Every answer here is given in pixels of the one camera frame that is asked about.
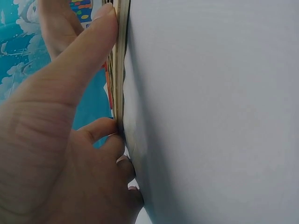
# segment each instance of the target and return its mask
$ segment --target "finger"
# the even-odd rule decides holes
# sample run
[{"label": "finger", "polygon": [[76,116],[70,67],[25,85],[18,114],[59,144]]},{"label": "finger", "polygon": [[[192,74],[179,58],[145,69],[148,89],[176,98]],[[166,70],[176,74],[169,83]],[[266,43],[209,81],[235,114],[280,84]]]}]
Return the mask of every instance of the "finger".
[{"label": "finger", "polygon": [[119,135],[110,135],[100,151],[105,152],[117,161],[125,153],[124,141]]},{"label": "finger", "polygon": [[47,39],[44,37],[51,60],[56,59],[76,38],[77,35],[74,30],[72,30],[69,35],[63,35],[58,38],[51,37]]},{"label": "finger", "polygon": [[129,196],[134,209],[134,214],[137,217],[144,205],[144,200],[141,192],[136,187],[129,187]]},{"label": "finger", "polygon": [[130,183],[135,178],[134,166],[129,158],[123,155],[117,162],[117,167],[126,183]]},{"label": "finger", "polygon": [[80,128],[78,131],[93,144],[105,136],[116,133],[117,125],[113,119],[100,118]]},{"label": "finger", "polygon": [[101,7],[97,17],[52,63],[23,82],[18,92],[22,100],[55,102],[73,108],[78,105],[117,36],[118,25],[111,4]]},{"label": "finger", "polygon": [[84,31],[84,28],[81,25],[80,20],[75,12],[72,12],[72,15],[70,17],[70,23],[77,36],[79,36]]}]

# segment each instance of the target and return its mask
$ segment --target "cartoon illustration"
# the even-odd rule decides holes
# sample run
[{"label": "cartoon illustration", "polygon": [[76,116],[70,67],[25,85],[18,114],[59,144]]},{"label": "cartoon illustration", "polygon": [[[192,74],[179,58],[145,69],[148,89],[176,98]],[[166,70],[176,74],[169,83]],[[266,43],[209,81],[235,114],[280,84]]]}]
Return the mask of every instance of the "cartoon illustration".
[{"label": "cartoon illustration", "polygon": [[33,63],[34,61],[31,61],[31,62],[28,62],[28,63],[26,63],[23,67],[21,67],[21,74],[22,75],[27,75],[28,73],[27,73],[27,69],[30,69],[31,67],[32,67],[32,63]]},{"label": "cartoon illustration", "polygon": [[8,53],[6,52],[6,45],[7,42],[0,44],[1,48],[0,48],[0,56],[6,56],[8,55]]},{"label": "cartoon illustration", "polygon": [[0,20],[0,22],[5,25],[5,15],[4,15],[3,10],[1,11],[1,20]]},{"label": "cartoon illustration", "polygon": [[35,0],[30,0],[26,3],[22,12],[20,13],[20,18],[22,18],[26,23],[35,23],[38,24],[37,21],[34,21],[34,16],[36,13],[36,3]]}]

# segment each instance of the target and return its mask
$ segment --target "fingernail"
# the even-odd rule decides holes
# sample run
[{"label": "fingernail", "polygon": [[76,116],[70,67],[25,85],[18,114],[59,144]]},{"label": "fingernail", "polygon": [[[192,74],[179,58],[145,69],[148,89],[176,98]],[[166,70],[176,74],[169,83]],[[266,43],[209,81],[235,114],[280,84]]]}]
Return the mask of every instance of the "fingernail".
[{"label": "fingernail", "polygon": [[138,188],[136,186],[130,186],[129,190],[138,190]]},{"label": "fingernail", "polygon": [[101,18],[105,15],[107,15],[108,13],[110,13],[112,10],[114,10],[112,3],[107,3],[105,5],[103,5],[95,14],[93,20],[96,20],[98,18]]}]

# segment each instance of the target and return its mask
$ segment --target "hand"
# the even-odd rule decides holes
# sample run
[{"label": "hand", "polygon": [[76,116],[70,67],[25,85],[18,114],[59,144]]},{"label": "hand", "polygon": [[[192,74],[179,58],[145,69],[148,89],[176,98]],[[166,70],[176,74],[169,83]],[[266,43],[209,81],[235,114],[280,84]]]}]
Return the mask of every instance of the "hand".
[{"label": "hand", "polygon": [[83,32],[68,0],[40,0],[39,17],[43,39],[51,59],[60,55]]},{"label": "hand", "polygon": [[[71,130],[76,106],[110,53],[111,5],[0,106],[0,223],[133,223],[142,195],[111,119]],[[111,135],[95,149],[93,143]]]}]

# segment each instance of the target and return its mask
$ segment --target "book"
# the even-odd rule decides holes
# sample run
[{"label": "book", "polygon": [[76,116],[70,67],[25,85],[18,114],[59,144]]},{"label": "book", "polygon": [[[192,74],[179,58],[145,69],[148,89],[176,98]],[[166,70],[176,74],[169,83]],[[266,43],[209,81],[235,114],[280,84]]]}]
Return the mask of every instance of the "book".
[{"label": "book", "polygon": [[89,27],[92,23],[91,13],[93,10],[93,0],[68,0],[71,9],[76,13],[83,28]]},{"label": "book", "polygon": [[102,4],[112,3],[119,25],[115,46],[106,62],[109,101],[119,133],[123,133],[123,82],[125,78],[124,59],[126,54],[127,25],[130,0],[102,0]]}]

